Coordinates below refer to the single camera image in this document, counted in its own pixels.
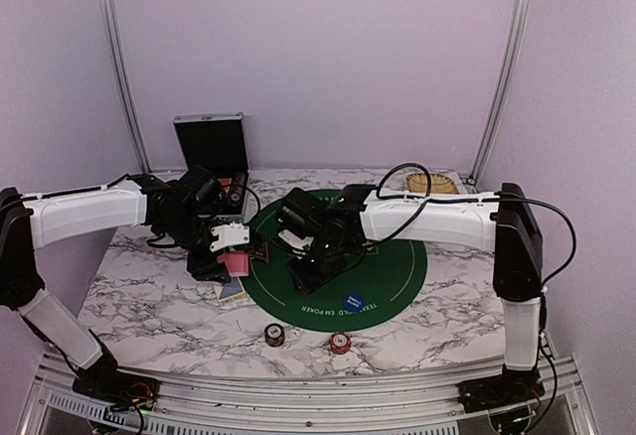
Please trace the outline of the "red-backed playing card deck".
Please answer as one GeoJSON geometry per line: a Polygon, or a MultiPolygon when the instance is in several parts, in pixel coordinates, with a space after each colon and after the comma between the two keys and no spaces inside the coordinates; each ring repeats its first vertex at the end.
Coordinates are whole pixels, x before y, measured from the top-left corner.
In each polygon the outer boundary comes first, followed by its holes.
{"type": "Polygon", "coordinates": [[[243,251],[228,251],[217,258],[230,277],[247,277],[249,275],[249,257],[243,251]]]}

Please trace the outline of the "black triangular all-in button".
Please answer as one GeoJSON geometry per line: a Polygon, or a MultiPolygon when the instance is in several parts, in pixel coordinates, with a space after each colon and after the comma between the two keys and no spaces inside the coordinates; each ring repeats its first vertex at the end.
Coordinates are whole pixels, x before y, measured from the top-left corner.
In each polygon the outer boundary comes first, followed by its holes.
{"type": "Polygon", "coordinates": [[[261,246],[253,248],[249,252],[249,257],[252,260],[261,261],[264,263],[268,263],[270,261],[268,244],[263,243],[261,246]]]}

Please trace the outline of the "dark red 100 chip stack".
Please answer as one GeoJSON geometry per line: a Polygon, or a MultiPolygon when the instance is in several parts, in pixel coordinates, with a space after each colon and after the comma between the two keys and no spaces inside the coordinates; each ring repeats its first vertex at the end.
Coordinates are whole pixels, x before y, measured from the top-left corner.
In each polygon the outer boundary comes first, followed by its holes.
{"type": "Polygon", "coordinates": [[[277,348],[282,346],[285,341],[284,328],[276,323],[267,325],[264,329],[264,340],[270,347],[277,348]]]}

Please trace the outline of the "orange-red 5 chip stack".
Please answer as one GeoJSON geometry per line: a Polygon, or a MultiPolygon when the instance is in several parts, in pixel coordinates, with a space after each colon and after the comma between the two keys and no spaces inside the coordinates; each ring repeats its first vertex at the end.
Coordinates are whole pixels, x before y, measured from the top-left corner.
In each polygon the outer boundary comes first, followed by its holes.
{"type": "Polygon", "coordinates": [[[351,339],[347,334],[335,333],[329,339],[331,351],[336,355],[343,355],[351,348],[351,339]]]}

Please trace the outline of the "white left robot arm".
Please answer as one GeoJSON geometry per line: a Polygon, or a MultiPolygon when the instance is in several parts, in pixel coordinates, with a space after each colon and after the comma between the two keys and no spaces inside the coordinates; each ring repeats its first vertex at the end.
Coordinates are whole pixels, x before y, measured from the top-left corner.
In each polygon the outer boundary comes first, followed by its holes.
{"type": "Polygon", "coordinates": [[[145,225],[187,251],[194,278],[227,281],[219,255],[248,243],[250,236],[241,223],[215,220],[226,198],[218,180],[200,168],[170,182],[142,174],[50,194],[21,195],[7,188],[1,193],[1,304],[76,366],[76,391],[112,401],[145,397],[154,380],[119,371],[105,344],[47,290],[35,252],[78,235],[145,225]]]}

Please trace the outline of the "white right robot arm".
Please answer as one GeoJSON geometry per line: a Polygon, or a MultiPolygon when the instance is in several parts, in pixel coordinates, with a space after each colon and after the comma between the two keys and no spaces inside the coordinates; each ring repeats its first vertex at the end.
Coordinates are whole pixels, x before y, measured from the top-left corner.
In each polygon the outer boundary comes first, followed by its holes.
{"type": "Polygon", "coordinates": [[[500,374],[460,383],[464,401],[513,403],[545,390],[538,370],[545,298],[543,237],[521,188],[503,193],[443,196],[391,192],[363,184],[341,190],[332,201],[293,189],[276,217],[295,288],[310,294],[345,270],[346,256],[397,240],[433,241],[489,251],[493,288],[504,309],[505,353],[500,374]]]}

